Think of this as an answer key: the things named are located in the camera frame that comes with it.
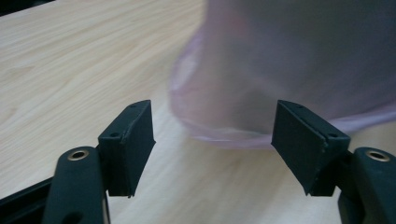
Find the purple plastic bag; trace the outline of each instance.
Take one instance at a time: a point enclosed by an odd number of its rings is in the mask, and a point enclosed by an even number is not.
[[[278,99],[351,133],[396,119],[395,87],[396,1],[212,0],[170,94],[193,137],[265,148]]]

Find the plastic bag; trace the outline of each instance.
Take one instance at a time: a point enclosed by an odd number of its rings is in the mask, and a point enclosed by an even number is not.
[[[171,106],[193,137],[270,146],[278,99],[351,133],[396,119],[396,1],[212,0],[175,64]]]

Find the black plastic arm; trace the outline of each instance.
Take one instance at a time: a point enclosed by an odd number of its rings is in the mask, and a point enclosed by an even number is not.
[[[343,223],[396,223],[395,157],[369,147],[352,154],[349,141],[306,107],[278,101],[272,145],[305,194],[332,196],[337,186]]]
[[[0,223],[110,223],[110,196],[134,195],[155,144],[150,101],[127,106],[95,147],[58,160],[53,178],[0,200]]]

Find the wooden table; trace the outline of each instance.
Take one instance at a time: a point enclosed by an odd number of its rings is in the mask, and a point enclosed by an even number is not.
[[[151,99],[157,145],[136,196],[110,198],[113,223],[340,223],[339,191],[305,197],[275,151],[212,147],[173,117],[169,74],[204,11],[196,0],[58,0],[0,18],[0,198]],[[352,148],[395,153],[395,130],[356,133]]]

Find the light wood tabletop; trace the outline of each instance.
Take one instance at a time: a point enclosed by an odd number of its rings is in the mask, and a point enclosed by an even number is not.
[[[273,149],[191,139],[169,109],[172,65],[205,15],[200,0],[58,0],[0,18],[0,198],[53,175],[68,149],[150,99],[157,141],[113,223],[340,223],[337,199],[306,197]],[[396,123],[351,148],[396,153]]]

